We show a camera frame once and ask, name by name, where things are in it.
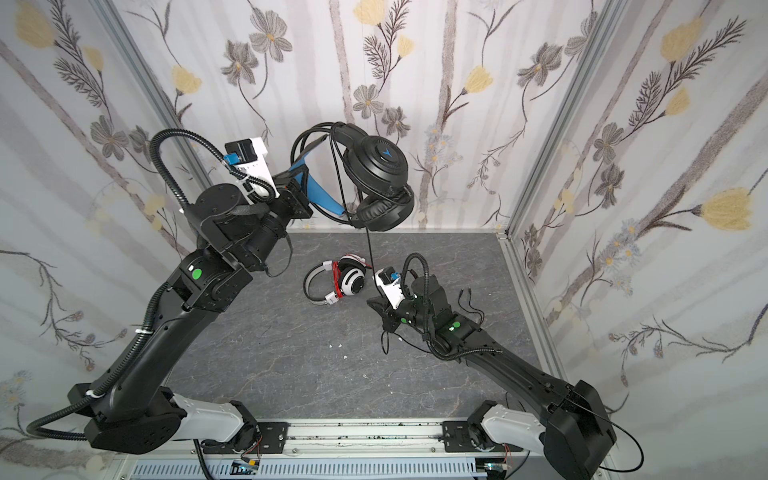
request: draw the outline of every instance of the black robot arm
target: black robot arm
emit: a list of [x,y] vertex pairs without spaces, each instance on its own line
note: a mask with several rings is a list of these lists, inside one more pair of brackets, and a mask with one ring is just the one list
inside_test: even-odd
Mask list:
[[[486,374],[535,417],[526,420],[524,414],[486,401],[469,421],[475,446],[524,446],[543,453],[567,480],[591,478],[616,442],[597,390],[584,381],[573,386],[548,375],[499,345],[476,322],[453,311],[437,277],[429,275],[426,260],[412,255],[422,260],[426,276],[414,280],[410,290],[400,284],[408,272],[407,261],[402,274],[392,267],[376,272],[376,283],[386,297],[372,298],[368,304],[381,316],[384,331],[394,333],[400,326],[415,329],[435,356],[463,360]],[[528,427],[521,429],[525,422]]]
[[[296,180],[277,179],[276,188],[280,196],[270,204],[249,205],[238,187],[221,184],[187,205],[185,214],[200,234],[201,248],[187,255],[158,290],[157,307],[149,312],[152,327],[144,331],[151,337],[141,354],[104,396],[78,411],[93,417],[84,431],[91,446],[141,454],[179,434],[188,415],[181,404],[189,401],[161,388],[162,382],[200,332],[250,283],[250,272],[268,271],[266,259],[286,236],[287,224],[312,214]],[[70,403],[103,385],[131,348],[99,379],[74,386]],[[241,404],[233,407],[232,418],[239,414],[243,421],[205,438],[228,442],[235,451],[251,445],[256,426]]]

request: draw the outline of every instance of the gray flower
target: gray flower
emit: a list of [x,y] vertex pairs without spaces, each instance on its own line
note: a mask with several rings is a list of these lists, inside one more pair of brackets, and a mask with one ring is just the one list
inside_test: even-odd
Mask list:
[[149,135],[147,135],[147,131],[136,125],[136,129],[131,130],[128,137],[131,139],[131,146],[133,146],[134,151],[149,158]]
[[122,161],[125,154],[123,148],[128,146],[128,136],[124,131],[114,131],[112,122],[104,115],[99,115],[98,121],[91,124],[91,138],[101,145],[104,158],[114,156]]
[[536,227],[533,223],[531,223],[531,227],[528,228],[525,233],[523,233],[523,241],[527,245],[533,245],[536,243],[536,239],[538,238],[538,231],[536,230]]
[[527,266],[531,271],[531,278],[535,278],[538,275],[538,269],[541,268],[543,263],[544,261],[541,259],[541,254],[538,252],[538,250],[534,248],[528,252],[528,258],[525,261],[525,266]]
[[380,114],[384,111],[384,104],[380,101],[376,101],[379,92],[376,90],[375,85],[369,87],[360,85],[355,90],[354,95],[355,99],[357,99],[357,103],[352,106],[352,109],[354,111],[362,111],[363,118],[370,118],[371,112]]
[[250,16],[250,22],[261,32],[249,35],[253,50],[259,53],[266,53],[269,50],[270,57],[278,62],[283,61],[284,51],[293,50],[293,45],[283,38],[283,35],[288,30],[288,26],[277,13],[268,10],[265,16],[261,10],[254,8],[253,14]]
[[624,134],[623,128],[618,128],[616,122],[603,127],[603,136],[594,141],[594,147],[597,149],[594,151],[592,159],[596,162],[605,162],[610,164],[616,158],[616,151],[614,146],[618,145],[621,141],[621,135]]
[[518,85],[524,87],[529,81],[533,80],[536,85],[542,86],[547,81],[547,73],[560,67],[560,52],[562,46],[549,45],[547,42],[538,49],[536,55],[531,57],[533,65],[528,68],[521,68],[518,71]]
[[584,47],[587,46],[589,34],[592,32],[592,28],[594,27],[594,23],[597,21],[597,19],[597,12],[590,13],[589,16],[584,19],[584,21],[581,23],[581,36],[570,37],[568,39],[568,43],[565,44],[564,53],[567,56],[573,57],[574,55],[579,55],[581,57],[581,53],[584,51]]
[[603,180],[603,183],[595,189],[594,194],[598,196],[602,195],[603,204],[601,206],[603,208],[609,208],[611,205],[616,204],[614,191],[617,188],[621,188],[621,181],[624,179],[624,171],[619,170],[619,167],[617,167],[616,164],[611,164],[609,168],[603,170],[603,173],[600,174],[600,179]]
[[402,121],[406,118],[406,115],[402,113],[402,108],[387,108],[382,115],[382,122],[386,127],[386,134],[391,135],[397,130],[398,135],[405,137],[408,134],[408,130],[411,129],[410,125],[404,124]]
[[224,57],[232,62],[229,67],[221,68],[221,73],[227,76],[228,82],[237,86],[240,77],[244,77],[248,83],[256,83],[251,69],[258,67],[259,61],[250,50],[250,45],[242,41],[227,40],[227,50],[224,52]]

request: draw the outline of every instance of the headphone ear cup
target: headphone ear cup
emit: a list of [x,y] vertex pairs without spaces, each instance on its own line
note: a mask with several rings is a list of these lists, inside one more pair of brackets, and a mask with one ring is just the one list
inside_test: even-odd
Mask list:
[[357,260],[358,258],[360,258],[360,260],[365,261],[362,257],[358,257],[357,255],[352,255],[352,254],[347,254],[341,257],[339,259],[339,271],[345,270],[351,267],[351,268],[358,268],[364,272],[367,266],[360,260]]
[[355,217],[363,222],[368,230],[386,232],[400,225],[413,212],[413,198],[405,205],[398,205],[389,200],[366,197],[357,207]]
[[366,284],[366,276],[362,270],[356,267],[350,267],[342,270],[339,276],[339,288],[346,296],[358,293]]

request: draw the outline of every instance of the headphone headband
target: headphone headband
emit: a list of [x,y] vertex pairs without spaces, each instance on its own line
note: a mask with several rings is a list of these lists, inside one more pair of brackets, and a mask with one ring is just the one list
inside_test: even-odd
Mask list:
[[[315,266],[304,277],[304,295],[315,305],[333,305],[343,296],[351,296],[358,293],[365,285],[365,270],[370,268],[366,259],[348,253],[339,261],[326,260]],[[311,296],[310,283],[322,272],[333,271],[334,290],[325,296]]]
[[[326,135],[306,144],[309,136],[314,133]],[[344,173],[361,193],[368,196],[359,204],[354,214],[347,213],[346,206],[336,202],[317,185],[304,164],[304,158],[309,151],[328,136],[334,160],[340,157]],[[339,144],[346,148],[344,152],[339,149]],[[295,153],[299,146],[301,155],[297,159]],[[386,231],[401,224],[413,212],[415,195],[408,185],[406,156],[391,140],[368,135],[355,125],[326,122],[304,131],[293,142],[290,170],[294,172],[288,173],[289,175],[301,177],[302,188],[315,207],[341,217],[332,217],[326,211],[320,210],[320,213],[337,223],[352,225],[355,228],[365,227],[371,231]]]

